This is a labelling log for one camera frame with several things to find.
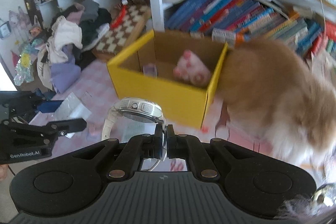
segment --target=red book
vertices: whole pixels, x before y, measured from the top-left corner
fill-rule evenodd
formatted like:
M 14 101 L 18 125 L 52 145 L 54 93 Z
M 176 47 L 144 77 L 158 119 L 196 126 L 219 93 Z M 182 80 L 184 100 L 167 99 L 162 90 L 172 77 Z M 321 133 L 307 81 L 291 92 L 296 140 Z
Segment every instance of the red book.
M 325 29 L 327 31 L 327 36 L 336 41 L 336 25 L 330 21 L 326 21 Z
M 230 8 L 236 6 L 237 3 L 242 2 L 243 0 L 233 0 L 228 5 L 224 6 L 222 9 L 220 9 L 217 13 L 215 13 L 212 18 L 210 18 L 209 21 L 205 22 L 201 28 L 199 28 L 198 32 L 205 32 L 207 29 L 210 28 L 212 24 L 217 22 L 222 17 L 226 16 L 228 14 L 228 11 Z
M 329 40 L 328 37 L 326 37 L 325 40 L 323 40 L 323 34 L 320 34 L 313 42 L 312 47 L 307 53 L 307 57 L 311 58 L 312 54 L 317 56 L 322 49 L 326 48 L 328 40 Z

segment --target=gray rubber pad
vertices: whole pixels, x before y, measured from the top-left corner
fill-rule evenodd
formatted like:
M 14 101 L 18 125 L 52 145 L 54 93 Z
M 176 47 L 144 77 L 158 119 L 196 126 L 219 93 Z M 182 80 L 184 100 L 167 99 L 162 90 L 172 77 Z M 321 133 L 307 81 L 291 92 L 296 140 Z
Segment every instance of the gray rubber pad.
M 233 206 L 217 184 L 201 182 L 195 179 L 191 172 L 136 172 L 125 182 L 110 183 L 94 204 L 80 212 L 58 218 L 19 213 L 10 223 L 293 224 L 295 222 L 266 220 L 248 215 Z

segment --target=chess board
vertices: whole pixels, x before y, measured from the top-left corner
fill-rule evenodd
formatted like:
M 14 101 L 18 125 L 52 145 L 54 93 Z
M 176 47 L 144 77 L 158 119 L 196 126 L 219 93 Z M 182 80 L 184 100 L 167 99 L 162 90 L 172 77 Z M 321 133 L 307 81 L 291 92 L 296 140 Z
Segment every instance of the chess board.
M 93 50 L 95 56 L 107 61 L 118 54 L 124 47 L 139 38 L 147 20 L 151 17 L 151 9 L 145 5 L 132 5 L 127 8 L 122 23 L 108 31 Z

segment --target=white watch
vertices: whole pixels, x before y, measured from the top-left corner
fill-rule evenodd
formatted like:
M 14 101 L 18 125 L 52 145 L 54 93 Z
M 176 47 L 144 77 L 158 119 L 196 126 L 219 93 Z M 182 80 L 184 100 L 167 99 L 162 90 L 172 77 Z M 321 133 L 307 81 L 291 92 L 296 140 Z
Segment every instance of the white watch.
M 126 97 L 117 102 L 108 111 L 104 127 L 101 133 L 101 140 L 110 138 L 111 129 L 117 122 L 118 117 L 124 116 L 131 120 L 144 123 L 160 123 L 163 130 L 166 127 L 166 119 L 163 116 L 162 109 L 156 103 L 151 101 Z

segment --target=cardboard box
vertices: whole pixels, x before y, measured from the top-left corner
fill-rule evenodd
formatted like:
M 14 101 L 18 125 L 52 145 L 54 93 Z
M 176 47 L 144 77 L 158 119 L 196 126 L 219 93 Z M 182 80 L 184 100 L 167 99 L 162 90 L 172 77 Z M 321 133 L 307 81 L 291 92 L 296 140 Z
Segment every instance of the cardboard box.
M 176 81 L 173 69 L 191 50 L 213 72 L 206 89 Z M 111 59 L 108 70 L 118 97 L 138 97 L 156 102 L 164 116 L 182 125 L 201 128 L 204 116 L 217 89 L 227 44 L 210 38 L 195 39 L 189 34 L 151 31 Z M 158 77 L 148 77 L 142 67 L 155 63 Z

